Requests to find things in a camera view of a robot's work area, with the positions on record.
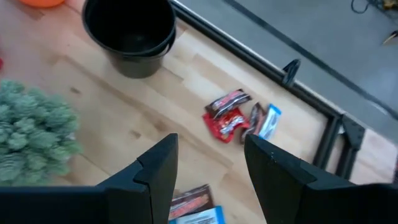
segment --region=wooden floor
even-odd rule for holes
[[[257,101],[275,104],[282,117],[271,142],[306,161],[325,128],[323,115],[181,21],[164,67],[145,80],[128,79],[87,36],[82,4],[71,0],[38,10],[0,0],[1,76],[61,94],[81,116],[77,138],[85,151],[54,185],[95,185],[168,133],[178,133],[176,189],[209,183],[228,223],[265,223],[242,146],[237,138],[230,144],[213,139],[201,119],[203,107],[237,88],[254,97],[243,106],[246,114]],[[330,171],[342,143],[336,144]],[[395,145],[368,129],[351,181],[390,182],[396,156]]]

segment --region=gray floor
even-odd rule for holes
[[[297,80],[398,142],[398,121],[223,0],[176,0],[278,67],[302,59]],[[381,46],[398,27],[378,10],[351,12],[349,0],[236,0],[258,17],[398,111],[398,45]],[[358,7],[365,0],[356,0]]]

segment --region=black bucket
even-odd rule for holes
[[[161,66],[175,40],[175,13],[168,0],[87,0],[83,25],[113,66],[145,78]]]

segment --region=black metal frame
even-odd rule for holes
[[[349,119],[347,115],[340,114],[330,105],[295,83],[294,76],[300,66],[299,59],[291,61],[285,68],[279,70],[252,54],[242,45],[239,45],[228,38],[224,33],[215,29],[209,23],[203,21],[198,16],[194,15],[194,13],[182,7],[179,3],[174,1],[171,1],[171,3],[177,16],[181,20],[205,34],[217,44],[221,45],[226,50],[229,50],[232,54],[245,61],[272,81],[291,92],[291,94],[295,95],[297,98],[306,102],[308,105],[326,116],[328,122],[319,143],[317,153],[314,157],[313,165],[321,169],[326,169],[336,138],[339,135],[339,130],[343,127],[344,133],[342,135],[345,137],[346,141],[339,159],[336,175],[345,179],[350,178],[357,152],[361,148],[364,128],[352,119]]]

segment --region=green succulent plant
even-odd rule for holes
[[[81,152],[77,129],[77,115],[61,97],[2,80],[0,185],[43,185],[67,174],[69,158]]]

